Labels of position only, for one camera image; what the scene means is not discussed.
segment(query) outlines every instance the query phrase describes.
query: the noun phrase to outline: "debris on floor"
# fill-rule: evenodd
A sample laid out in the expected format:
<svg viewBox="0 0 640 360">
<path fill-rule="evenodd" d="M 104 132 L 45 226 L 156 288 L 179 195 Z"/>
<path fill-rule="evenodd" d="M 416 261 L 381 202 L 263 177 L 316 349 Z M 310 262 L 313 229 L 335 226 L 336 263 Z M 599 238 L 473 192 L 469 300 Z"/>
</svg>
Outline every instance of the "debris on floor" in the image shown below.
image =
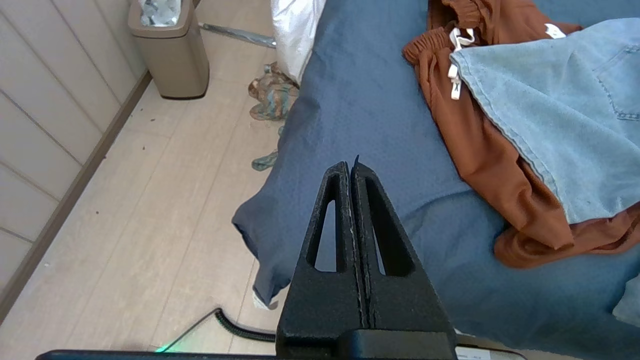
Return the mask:
<svg viewBox="0 0 640 360">
<path fill-rule="evenodd" d="M 264 75 L 249 84 L 249 95 L 260 102 L 249 110 L 249 114 L 255 120 L 284 121 L 298 94 L 298 86 L 280 70 L 277 62 L 265 65 Z M 277 158 L 278 151 L 275 150 L 253 160 L 251 166 L 254 170 L 264 171 L 272 167 Z"/>
</svg>

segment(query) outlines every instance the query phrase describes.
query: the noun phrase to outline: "blue blanket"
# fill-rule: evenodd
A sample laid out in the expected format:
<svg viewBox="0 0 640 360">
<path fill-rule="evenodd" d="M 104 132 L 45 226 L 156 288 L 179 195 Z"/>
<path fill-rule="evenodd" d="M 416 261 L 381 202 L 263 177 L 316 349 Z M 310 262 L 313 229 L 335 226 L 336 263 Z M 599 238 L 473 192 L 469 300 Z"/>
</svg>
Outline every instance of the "blue blanket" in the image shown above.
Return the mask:
<svg viewBox="0 0 640 360">
<path fill-rule="evenodd" d="M 590 26 L 640 14 L 640 1 L 538 0 L 556 21 Z M 504 220 L 458 177 L 401 50 L 426 29 L 426 0 L 327 0 L 313 54 L 264 187 L 233 219 L 260 261 L 265 302 L 291 280 L 324 171 L 376 171 L 452 323 L 461 331 L 584 359 L 637 359 L 640 328 L 611 311 L 640 272 L 640 247 L 530 270 L 493 256 Z M 317 264 L 335 266 L 333 216 Z"/>
</svg>

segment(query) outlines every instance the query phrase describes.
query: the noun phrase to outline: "brown pants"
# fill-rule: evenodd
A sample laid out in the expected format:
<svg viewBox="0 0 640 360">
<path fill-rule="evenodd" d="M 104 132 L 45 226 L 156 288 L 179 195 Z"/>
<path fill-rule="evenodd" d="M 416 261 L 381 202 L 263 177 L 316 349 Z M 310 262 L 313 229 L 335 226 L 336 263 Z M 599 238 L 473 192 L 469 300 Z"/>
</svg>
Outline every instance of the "brown pants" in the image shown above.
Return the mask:
<svg viewBox="0 0 640 360">
<path fill-rule="evenodd" d="M 469 90 L 463 85 L 460 99 L 451 99 L 447 73 L 453 27 L 473 28 L 474 45 L 492 45 L 550 38 L 545 33 L 547 23 L 566 34 L 580 29 L 552 22 L 529 0 L 431 0 L 430 30 L 403 50 L 416 67 L 458 174 L 512 225 L 497 239 L 496 257 L 520 268 L 585 252 L 621 252 L 640 241 L 640 231 L 633 231 L 640 205 L 612 219 L 569 226 L 558 199 L 486 117 Z"/>
</svg>

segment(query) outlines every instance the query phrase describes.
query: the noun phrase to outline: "baseboard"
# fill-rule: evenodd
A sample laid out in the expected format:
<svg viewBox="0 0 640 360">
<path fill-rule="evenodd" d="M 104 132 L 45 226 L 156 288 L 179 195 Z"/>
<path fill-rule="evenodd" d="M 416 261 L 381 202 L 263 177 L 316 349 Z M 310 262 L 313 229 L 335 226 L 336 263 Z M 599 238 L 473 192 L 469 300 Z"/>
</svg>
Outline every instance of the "baseboard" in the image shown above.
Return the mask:
<svg viewBox="0 0 640 360">
<path fill-rule="evenodd" d="M 40 260 L 42 260 L 47 249 L 53 242 L 53 239 L 55 239 L 58 234 L 60 227 L 65 223 L 69 213 L 76 205 L 78 198 L 82 195 L 84 188 L 93 177 L 98 166 L 100 166 L 100 163 L 109 151 L 109 148 L 111 148 L 113 142 L 116 140 L 120 130 L 127 122 L 129 115 L 136 107 L 150 82 L 151 74 L 149 74 L 149 71 L 145 71 L 145 74 L 139 78 L 138 82 L 129 93 L 129 96 L 120 107 L 118 113 L 113 117 L 111 125 L 109 125 L 104 134 L 102 134 L 100 142 L 96 145 L 91 156 L 80 170 L 80 173 L 78 173 L 74 179 L 73 184 L 58 204 L 58 207 L 51 215 L 51 218 L 36 239 L 31 250 L 27 253 L 24 261 L 22 261 L 18 270 L 6 285 L 3 293 L 0 294 L 0 325 L 6 318 L 6 315 L 9 313 L 9 310 L 15 301 L 18 299 L 22 289 L 27 285 L 31 274 L 36 270 Z"/>
</svg>

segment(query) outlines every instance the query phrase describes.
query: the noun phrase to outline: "denim pocket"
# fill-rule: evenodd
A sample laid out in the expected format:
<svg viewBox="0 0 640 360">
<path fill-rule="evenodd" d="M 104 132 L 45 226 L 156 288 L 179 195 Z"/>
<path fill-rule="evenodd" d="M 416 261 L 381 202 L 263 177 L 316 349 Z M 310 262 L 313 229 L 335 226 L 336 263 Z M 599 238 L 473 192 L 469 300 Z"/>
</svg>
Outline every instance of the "denim pocket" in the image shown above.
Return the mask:
<svg viewBox="0 0 640 360">
<path fill-rule="evenodd" d="M 617 118 L 640 121 L 640 45 L 624 48 L 597 71 Z"/>
</svg>

